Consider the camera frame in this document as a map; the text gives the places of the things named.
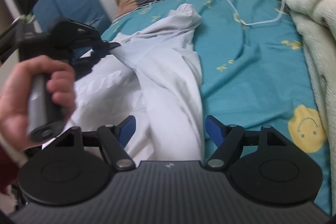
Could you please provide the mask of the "person's left hand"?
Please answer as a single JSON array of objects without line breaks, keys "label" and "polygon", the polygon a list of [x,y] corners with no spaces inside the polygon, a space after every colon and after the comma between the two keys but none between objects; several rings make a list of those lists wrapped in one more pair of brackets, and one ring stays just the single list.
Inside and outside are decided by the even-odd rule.
[{"label": "person's left hand", "polygon": [[27,104],[31,81],[41,73],[51,75],[46,89],[51,93],[53,102],[65,111],[65,120],[69,120],[76,109],[75,71],[70,65],[47,56],[15,65],[1,92],[1,135],[20,152],[37,145],[27,137]]}]

